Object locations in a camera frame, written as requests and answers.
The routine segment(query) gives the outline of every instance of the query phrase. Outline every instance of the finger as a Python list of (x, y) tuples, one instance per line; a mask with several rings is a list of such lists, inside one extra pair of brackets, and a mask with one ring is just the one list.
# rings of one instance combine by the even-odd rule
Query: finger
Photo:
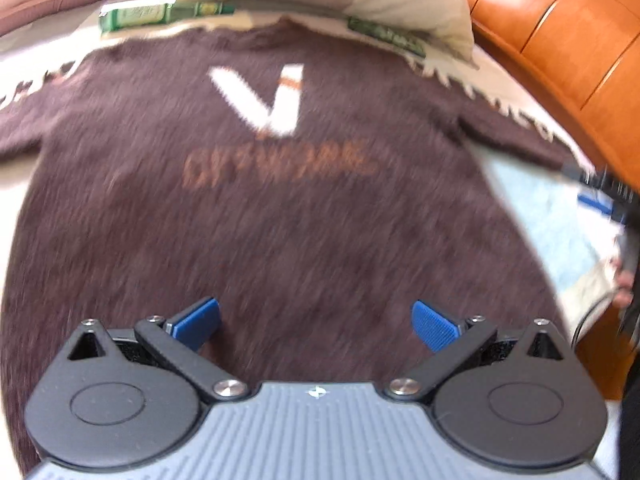
[(623, 288), (631, 288), (634, 285), (634, 276), (628, 270), (620, 272), (614, 280), (617, 286), (621, 286)]
[(622, 290), (616, 294), (611, 304), (615, 308), (626, 308), (631, 304), (631, 301), (633, 300), (633, 298), (634, 297), (630, 292), (625, 292), (624, 290)]

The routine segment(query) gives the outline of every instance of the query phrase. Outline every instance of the hand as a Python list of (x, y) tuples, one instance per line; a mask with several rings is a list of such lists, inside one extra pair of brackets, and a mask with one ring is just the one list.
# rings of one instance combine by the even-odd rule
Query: hand
[(616, 294), (616, 297), (613, 298), (611, 304), (616, 308), (626, 308), (631, 304), (631, 300), (633, 299), (631, 288), (634, 285), (634, 275), (629, 270), (620, 270), (622, 263), (619, 259), (615, 258), (611, 263), (616, 269), (614, 277), (616, 286), (620, 286), (625, 289)]

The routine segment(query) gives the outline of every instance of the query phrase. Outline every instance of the triangular hole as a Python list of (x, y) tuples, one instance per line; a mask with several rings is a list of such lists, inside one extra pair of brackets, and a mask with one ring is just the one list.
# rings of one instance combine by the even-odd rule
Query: triangular hole
[(531, 357), (540, 357), (541, 359), (553, 359), (555, 361), (561, 361), (562, 355), (556, 345), (549, 337), (549, 334), (540, 332), (533, 343), (529, 347), (527, 355)]
[(79, 361), (82, 359), (92, 359), (94, 357), (103, 357), (106, 352), (100, 345), (98, 338), (93, 332), (82, 334), (82, 337), (76, 344), (76, 347), (69, 354), (70, 361)]

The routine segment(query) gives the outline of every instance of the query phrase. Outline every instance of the green package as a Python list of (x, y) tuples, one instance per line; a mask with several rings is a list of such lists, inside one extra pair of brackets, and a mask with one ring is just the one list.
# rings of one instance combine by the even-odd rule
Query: green package
[(348, 27), (355, 32), (359, 32), (370, 38), (375, 38), (376, 40), (384, 41), (403, 50), (408, 50), (421, 58), (427, 57), (420, 44), (420, 40), (411, 34), (395, 30), (386, 25), (380, 25), (379, 23), (368, 22), (353, 17), (348, 19), (347, 24)]
[(143, 25), (167, 25), (201, 16), (233, 14), (235, 7), (224, 2), (176, 2), (175, 0), (137, 0), (109, 4), (100, 10), (103, 33)]

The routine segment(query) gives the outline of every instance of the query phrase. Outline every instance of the black cable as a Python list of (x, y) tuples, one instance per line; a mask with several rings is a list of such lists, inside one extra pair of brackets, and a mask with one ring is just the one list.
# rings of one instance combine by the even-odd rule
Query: black cable
[(591, 314), (593, 314), (595, 312), (595, 310), (604, 302), (607, 300), (613, 300), (613, 298), (615, 298), (616, 294), (619, 293), (620, 290), (623, 290), (622, 287), (616, 288), (610, 292), (607, 292), (604, 296), (598, 298), (588, 309), (587, 313), (582, 316), (582, 319), (580, 320), (580, 322), (578, 323), (578, 326), (575, 328), (575, 332), (574, 332), (574, 336), (571, 339), (571, 348), (575, 349), (575, 346), (578, 344), (578, 338), (580, 337), (580, 332), (582, 331), (582, 327), (584, 326), (584, 324), (586, 323), (586, 321), (589, 319), (589, 317), (591, 316)]

